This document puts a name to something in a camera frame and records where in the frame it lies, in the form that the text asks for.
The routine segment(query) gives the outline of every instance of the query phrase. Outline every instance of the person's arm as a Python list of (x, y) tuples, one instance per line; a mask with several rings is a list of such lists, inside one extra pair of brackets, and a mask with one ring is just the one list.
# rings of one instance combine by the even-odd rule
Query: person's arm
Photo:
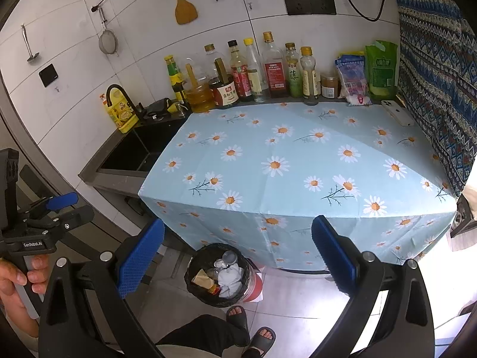
[[(48, 255), (35, 256), (32, 265), (34, 270), (27, 273), (32, 289), (35, 293), (45, 294), (49, 277)], [(5, 311), (21, 331), (31, 337), (38, 337), (38, 323), (29, 317), (13, 282), (24, 286), (27, 278), (15, 265), (0, 259), (0, 300)]]

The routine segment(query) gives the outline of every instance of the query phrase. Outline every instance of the patterned curtain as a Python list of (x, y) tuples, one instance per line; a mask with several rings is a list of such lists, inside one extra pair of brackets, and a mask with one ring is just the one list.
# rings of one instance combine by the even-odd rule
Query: patterned curtain
[(477, 154), (477, 41), (454, 0), (397, 0), (398, 96), (427, 135), (455, 193)]

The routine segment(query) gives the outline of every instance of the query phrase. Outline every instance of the white phone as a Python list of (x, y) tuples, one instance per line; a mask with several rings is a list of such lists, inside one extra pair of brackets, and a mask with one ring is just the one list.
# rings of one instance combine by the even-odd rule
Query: white phone
[(399, 122), (401, 126), (414, 126), (414, 119), (409, 115), (405, 108), (402, 108), (396, 101), (381, 101), (381, 106)]

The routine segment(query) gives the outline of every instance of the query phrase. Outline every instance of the tile wall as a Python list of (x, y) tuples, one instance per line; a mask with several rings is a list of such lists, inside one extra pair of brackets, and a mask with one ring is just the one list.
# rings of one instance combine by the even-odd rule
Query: tile wall
[[(399, 40), (396, 0), (386, 0), (375, 23), (361, 19), (347, 0), (335, 0), (336, 16), (288, 16), (283, 0), (189, 0), (199, 18), (183, 26), (175, 21), (176, 0), (105, 0), (108, 27), (119, 39), (118, 54), (105, 56), (98, 48), (99, 13), (91, 12), (99, 1), (20, 0), (0, 31), (0, 70), (20, 118), (47, 158), (92, 204), (121, 222), (117, 210), (77, 175), (114, 131), (99, 100), (109, 84), (121, 84), (144, 105), (172, 97), (164, 56), (173, 54), (180, 63), (187, 55), (202, 56), (208, 43), (228, 55), (227, 41), (237, 39), (244, 47), (245, 37), (255, 37), (260, 49), (264, 31), (272, 31), (280, 46), (287, 41), (312, 46), (320, 71), (332, 69), (340, 51), (362, 49), (376, 38)], [(353, 2), (375, 16), (381, 0)], [(40, 52), (31, 64), (22, 23), (32, 51)], [(38, 72), (50, 63), (59, 78), (44, 88)]]

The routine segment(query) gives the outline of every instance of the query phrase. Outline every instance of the electrical outlet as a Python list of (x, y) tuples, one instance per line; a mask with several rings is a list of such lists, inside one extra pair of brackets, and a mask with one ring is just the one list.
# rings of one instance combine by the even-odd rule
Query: electrical outlet
[(314, 15), (335, 15), (336, 5), (334, 0), (309, 0)]
[(310, 0), (285, 0), (289, 15), (311, 15), (312, 5)]

